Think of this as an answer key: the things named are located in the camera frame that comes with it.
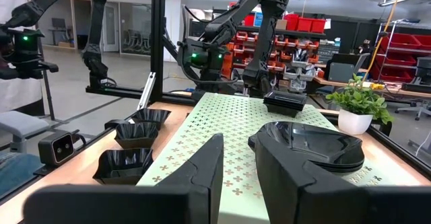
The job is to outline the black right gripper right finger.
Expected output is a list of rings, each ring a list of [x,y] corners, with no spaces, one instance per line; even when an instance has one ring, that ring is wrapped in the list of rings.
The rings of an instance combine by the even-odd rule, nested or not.
[[[265,133],[255,157],[271,223],[430,223],[428,186],[356,186]]]

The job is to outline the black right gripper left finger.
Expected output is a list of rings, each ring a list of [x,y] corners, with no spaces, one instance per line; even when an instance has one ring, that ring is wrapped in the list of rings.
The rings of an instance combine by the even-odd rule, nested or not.
[[[52,185],[25,201],[25,223],[216,223],[224,136],[214,134],[155,186]]]

